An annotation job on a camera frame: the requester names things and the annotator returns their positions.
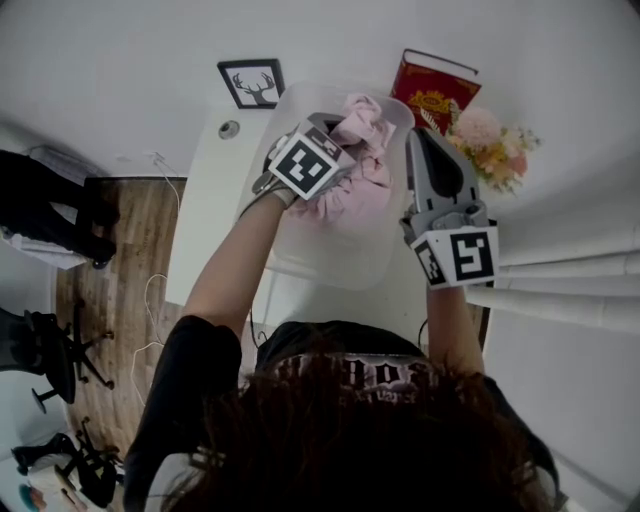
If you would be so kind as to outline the clear plastic bin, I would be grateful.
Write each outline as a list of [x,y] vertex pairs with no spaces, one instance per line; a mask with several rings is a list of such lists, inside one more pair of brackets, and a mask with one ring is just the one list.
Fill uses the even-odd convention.
[[[270,147],[315,112],[344,116],[347,97],[356,93],[313,82],[291,85],[281,96],[260,139],[245,180],[243,200],[249,201],[269,188],[293,192],[267,170]],[[414,120],[400,101],[385,96],[370,97],[380,105],[383,116],[396,126],[385,158],[393,178],[386,208],[355,224],[337,221],[328,225],[294,218],[289,215],[289,208],[281,220],[268,269],[349,290],[370,288],[385,274],[399,229],[397,221],[405,205],[404,143]]]

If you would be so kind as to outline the black framed deer picture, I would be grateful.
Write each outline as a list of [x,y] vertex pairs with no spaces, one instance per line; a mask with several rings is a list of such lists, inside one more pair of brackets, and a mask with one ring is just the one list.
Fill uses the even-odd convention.
[[285,89],[278,59],[221,61],[217,69],[238,109],[275,109]]

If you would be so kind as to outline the black office chair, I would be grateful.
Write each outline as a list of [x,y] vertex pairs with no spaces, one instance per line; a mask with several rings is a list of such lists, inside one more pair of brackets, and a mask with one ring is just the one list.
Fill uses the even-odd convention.
[[74,437],[55,434],[47,443],[11,450],[17,471],[27,482],[19,486],[29,512],[112,512],[116,486],[122,483],[119,448],[94,446],[88,416]]
[[73,320],[65,326],[58,324],[53,313],[25,311],[22,315],[0,308],[0,372],[17,371],[44,376],[51,389],[39,393],[32,390],[33,399],[42,413],[45,402],[59,397],[72,404],[76,396],[76,383],[88,383],[83,374],[88,370],[107,389],[115,388],[113,380],[105,379],[87,356],[95,345],[112,340],[108,331],[84,342],[81,334],[81,310],[85,302],[79,299],[73,308]]

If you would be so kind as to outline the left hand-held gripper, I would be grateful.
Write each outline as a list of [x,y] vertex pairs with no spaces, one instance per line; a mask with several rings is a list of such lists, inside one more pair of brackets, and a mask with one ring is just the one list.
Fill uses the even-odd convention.
[[315,112],[277,139],[267,152],[267,170],[304,200],[331,188],[356,160],[332,137],[344,116]]

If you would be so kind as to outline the red book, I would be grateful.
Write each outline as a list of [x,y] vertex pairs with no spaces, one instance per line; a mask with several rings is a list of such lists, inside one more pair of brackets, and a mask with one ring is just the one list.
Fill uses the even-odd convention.
[[480,89],[476,69],[434,54],[405,49],[391,96],[411,110],[417,126],[445,134]]

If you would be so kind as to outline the pink and yellow flowers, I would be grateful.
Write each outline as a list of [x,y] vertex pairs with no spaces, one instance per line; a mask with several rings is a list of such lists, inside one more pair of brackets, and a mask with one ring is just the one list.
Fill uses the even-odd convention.
[[528,172],[528,155],[542,145],[532,130],[505,127],[489,110],[468,107],[446,133],[490,189],[514,194]]

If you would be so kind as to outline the person's black printed T-shirt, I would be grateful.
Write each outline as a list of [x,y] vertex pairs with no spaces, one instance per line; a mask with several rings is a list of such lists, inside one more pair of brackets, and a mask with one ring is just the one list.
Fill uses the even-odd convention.
[[497,383],[353,322],[287,322],[241,380],[182,318],[125,460],[125,512],[556,512],[547,446]]

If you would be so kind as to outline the white wall pipes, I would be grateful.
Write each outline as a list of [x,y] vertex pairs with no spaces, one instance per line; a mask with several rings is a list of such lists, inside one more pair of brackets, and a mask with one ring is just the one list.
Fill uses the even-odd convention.
[[565,289],[547,289],[549,285],[558,286],[569,280],[582,282],[587,279],[640,279],[640,250],[504,266],[500,269],[498,278],[508,282],[529,279],[542,288],[524,290],[512,286],[500,288],[473,285],[467,288],[467,302],[549,321],[640,336],[640,288],[627,296],[616,296],[601,291],[585,294]]

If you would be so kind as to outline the person's right forearm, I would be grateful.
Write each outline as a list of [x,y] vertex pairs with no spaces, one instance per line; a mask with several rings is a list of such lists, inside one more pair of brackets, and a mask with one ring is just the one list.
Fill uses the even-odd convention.
[[482,349],[464,289],[427,289],[428,356],[459,374],[484,374]]

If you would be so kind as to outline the pink clothes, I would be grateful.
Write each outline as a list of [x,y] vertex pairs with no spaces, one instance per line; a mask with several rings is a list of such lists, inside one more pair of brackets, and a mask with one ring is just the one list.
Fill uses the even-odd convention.
[[355,165],[319,196],[297,200],[289,209],[294,218],[319,225],[355,224],[383,211],[390,200],[393,178],[385,158],[396,126],[374,99],[362,93],[347,97],[343,114],[330,137],[351,152]]

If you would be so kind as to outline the person's left forearm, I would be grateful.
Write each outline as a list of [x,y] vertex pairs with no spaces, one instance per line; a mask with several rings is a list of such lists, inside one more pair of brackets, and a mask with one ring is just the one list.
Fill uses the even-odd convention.
[[242,336],[284,211],[283,201],[268,194],[244,212],[196,280],[185,316]]

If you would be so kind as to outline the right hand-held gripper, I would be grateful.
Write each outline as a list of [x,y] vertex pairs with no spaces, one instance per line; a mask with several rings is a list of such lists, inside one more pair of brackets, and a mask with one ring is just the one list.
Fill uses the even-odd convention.
[[[429,288],[490,282],[498,269],[497,228],[476,200],[477,180],[466,156],[443,135],[413,128],[406,139],[407,183],[415,209],[400,220],[405,243],[417,256]],[[447,213],[450,204],[473,201]]]

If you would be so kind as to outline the white table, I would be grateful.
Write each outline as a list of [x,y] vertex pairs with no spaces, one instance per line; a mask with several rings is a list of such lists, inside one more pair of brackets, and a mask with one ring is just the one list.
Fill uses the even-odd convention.
[[[168,302],[185,305],[204,266],[246,206],[245,180],[271,114],[219,108],[209,116],[181,200],[166,284]],[[222,140],[218,128],[228,120],[238,121],[240,132]],[[386,329],[426,349],[427,281],[397,224],[386,272],[367,289],[323,285],[266,266],[253,302],[254,323],[275,328],[286,321],[352,321]]]

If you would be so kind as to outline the white low cabinet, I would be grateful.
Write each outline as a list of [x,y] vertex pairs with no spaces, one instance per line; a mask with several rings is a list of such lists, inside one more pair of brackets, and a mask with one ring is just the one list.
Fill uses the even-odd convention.
[[19,234],[8,235],[0,230],[0,240],[26,256],[36,258],[57,269],[69,270],[90,260],[57,244],[33,240]]

